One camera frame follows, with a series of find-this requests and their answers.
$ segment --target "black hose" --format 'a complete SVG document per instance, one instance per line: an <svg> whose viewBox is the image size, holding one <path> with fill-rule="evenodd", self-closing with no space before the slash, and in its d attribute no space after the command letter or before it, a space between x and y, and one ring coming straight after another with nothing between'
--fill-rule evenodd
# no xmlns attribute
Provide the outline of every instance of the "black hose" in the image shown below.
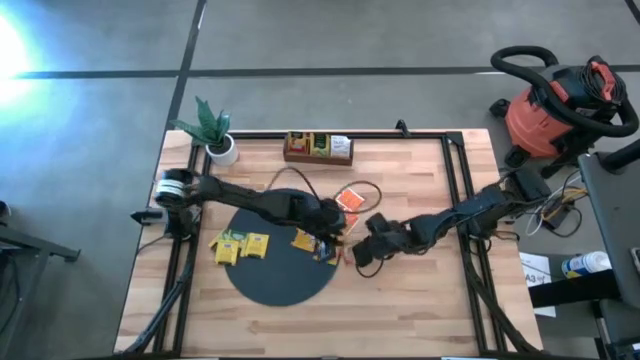
<svg viewBox="0 0 640 360"><path fill-rule="evenodd" d="M584 117L566 106L555 91L553 91L549 82L540 74L529 68L504 61L504 58L516 55L537 57L542 59L546 66L558 64L555 55L553 55L551 51L539 46L511 46L498 50L493 54L493 56L491 56L491 65L497 70L520 78L535 88L544 91L547 95L549 105L553 111L560 116L560 120L566 121L570 125L593 131L597 135L607 137L626 137L638 130L638 115L636 115L628 99L625 99L618 109L622 125L603 123Z"/></svg>

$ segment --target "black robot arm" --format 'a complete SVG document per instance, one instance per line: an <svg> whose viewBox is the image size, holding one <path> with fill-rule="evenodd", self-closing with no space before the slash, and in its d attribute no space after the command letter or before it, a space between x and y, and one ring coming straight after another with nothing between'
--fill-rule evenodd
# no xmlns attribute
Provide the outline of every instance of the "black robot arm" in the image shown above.
<svg viewBox="0 0 640 360"><path fill-rule="evenodd" d="M190 186L193 176L187 170L171 169L163 173L155 200L168 210L169 221L172 212L216 201L252 211L276 225L296 226L326 244L335 246L340 243L338 237L346 226L345 216L333 199L318 200L276 191L259 192L210 175L198 179L194 188Z"/></svg>
<svg viewBox="0 0 640 360"><path fill-rule="evenodd" d="M550 193L538 174L521 169L438 214L398 222L387 221L377 213L365 223L371 235L353 247L356 266L363 267L373 259L387 259L398 252L422 255L457 225L464 225L472 237L488 238L498 220L540 205Z"/></svg>

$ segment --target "butcher block tabletop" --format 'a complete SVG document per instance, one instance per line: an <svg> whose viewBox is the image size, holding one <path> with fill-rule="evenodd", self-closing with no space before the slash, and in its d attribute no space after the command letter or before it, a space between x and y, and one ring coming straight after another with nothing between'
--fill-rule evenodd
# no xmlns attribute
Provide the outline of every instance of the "butcher block tabletop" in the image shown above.
<svg viewBox="0 0 640 360"><path fill-rule="evenodd" d="M498 180L489 134L484 129L459 130L476 191ZM264 190L274 173L286 166L284 140L236 140L239 160L231 167L212 165L211 175ZM442 145L430 139L357 139L352 167L291 163L308 176L321 197L333 196L353 180L368 180L383 193L375 211L387 219L437 213L452 205ZM182 131L166 135L156 179L164 170L186 168L191 138ZM462 199L462 175L451 147ZM202 168L200 151L196 169ZM274 188L307 190L300 177L283 173ZM375 192L356 188L367 199ZM341 262L328 285L309 300L288 307L269 307L240 294L214 263L208 243L224 230L236 208L204 206L202 230L191 288L182 356L190 357L418 357L477 355L467 288L455 230L423 256L396 255L380 273L365 279L353 265ZM360 219L346 242L367 234ZM158 238L163 225L145 227L140 246ZM182 263L188 245L182 245ZM135 261L115 350L124 350L158 310L171 252L161 240L140 252ZM542 348L529 292L514 241L494 239L489 252L500 306L534 346ZM372 272L372 264L363 272ZM166 333L170 347L175 331L174 306ZM495 348L490 317L483 306L490 348Z"/></svg>

